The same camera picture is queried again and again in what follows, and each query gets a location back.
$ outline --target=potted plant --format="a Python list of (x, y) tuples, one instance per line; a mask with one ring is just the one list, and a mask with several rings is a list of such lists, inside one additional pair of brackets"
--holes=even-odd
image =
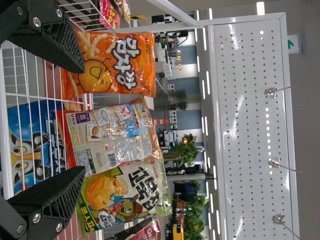
[(204, 240), (201, 232), (205, 229), (205, 223), (200, 219), (200, 215), (208, 200), (203, 195), (192, 198), (190, 203), (185, 205), (187, 212), (184, 218), (184, 238), (186, 240)]
[(169, 95), (171, 96), (169, 102), (169, 110), (180, 109), (182, 111), (185, 111), (187, 109), (188, 103), (186, 101), (187, 93), (185, 89), (171, 91), (169, 92)]
[(182, 141), (186, 143), (174, 146), (168, 153), (163, 155), (163, 158), (178, 158), (177, 162), (179, 165), (187, 164), (188, 166), (191, 166), (199, 153), (195, 146), (196, 138), (197, 137), (193, 136), (191, 133), (189, 135), (185, 134)]

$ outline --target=yellow object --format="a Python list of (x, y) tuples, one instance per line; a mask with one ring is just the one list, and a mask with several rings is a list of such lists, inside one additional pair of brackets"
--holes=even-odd
[(177, 231), (177, 224), (173, 224), (173, 228), (172, 228), (172, 234), (173, 234), (173, 240), (185, 240), (185, 236), (184, 236), (184, 227), (182, 225), (181, 226), (181, 231), (178, 232)]
[(131, 19), (132, 19), (132, 20), (135, 20), (135, 19), (144, 19), (144, 18), (145, 18), (145, 15), (143, 15), (143, 14), (131, 16)]

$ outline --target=white pegboard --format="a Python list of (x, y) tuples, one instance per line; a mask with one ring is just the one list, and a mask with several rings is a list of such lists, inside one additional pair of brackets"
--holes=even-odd
[(213, 27), (220, 111), (227, 239), (292, 240), (272, 216), (293, 227), (279, 19)]

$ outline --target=green plant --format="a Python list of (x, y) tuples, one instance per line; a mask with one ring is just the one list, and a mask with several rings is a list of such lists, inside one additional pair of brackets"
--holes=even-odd
[(170, 103), (169, 102), (169, 110), (183, 110), (185, 111), (188, 107), (188, 103), (186, 101), (179, 101), (178, 103)]
[(189, 135), (184, 135), (182, 138), (182, 141), (184, 141), (184, 138), (190, 139), (188, 140), (187, 144), (181, 144), (174, 146), (169, 153), (173, 154), (174, 156), (178, 156), (179, 159), (177, 162), (181, 164), (188, 164), (188, 166), (192, 165), (192, 162), (196, 159), (198, 155), (198, 149), (195, 146), (196, 142), (196, 136), (193, 136), (191, 133)]
[(188, 107), (188, 103), (187, 101), (179, 101), (176, 105), (177, 108), (179, 108), (180, 110), (185, 111)]
[(195, 184), (195, 190), (196, 192), (199, 192), (199, 190), (201, 189), (201, 185), (197, 180), (191, 180), (189, 181), (190, 184)]
[(177, 110), (177, 104), (175, 104), (175, 103), (170, 104), (170, 102), (169, 102), (169, 110)]
[(192, 198), (192, 201), (184, 207), (188, 209), (184, 219), (184, 238), (186, 240), (204, 240), (201, 235), (205, 229), (205, 223), (200, 219), (200, 215), (208, 200), (203, 195), (197, 195)]
[(179, 89), (174, 91), (174, 95), (181, 100), (185, 100), (187, 98), (187, 93), (185, 89)]

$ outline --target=cartoon character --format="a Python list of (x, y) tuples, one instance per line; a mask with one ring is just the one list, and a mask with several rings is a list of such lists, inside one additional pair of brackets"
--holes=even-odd
[(139, 195), (136, 194), (133, 198), (123, 198), (120, 202), (112, 207), (106, 207), (105, 210), (108, 214), (115, 216), (116, 222), (131, 222), (134, 219), (142, 218), (148, 215), (148, 211), (144, 211), (141, 204), (137, 203)]
[(36, 181), (42, 181), (50, 175), (50, 169), (41, 165), (42, 144), (49, 142), (49, 137), (44, 133), (42, 136), (40, 132), (34, 133), (32, 143), (27, 140), (21, 141), (11, 131), (9, 136), (14, 191), (19, 192), (23, 190), (23, 173), (25, 188), (34, 185), (34, 176)]
[(88, 59), (84, 61), (85, 73), (78, 74), (75, 84), (87, 93), (95, 90), (97, 93), (107, 92), (112, 85), (111, 72), (100, 60)]
[(127, 115), (131, 114), (131, 110), (128, 109), (125, 105), (120, 109), (120, 113), (126, 117)]

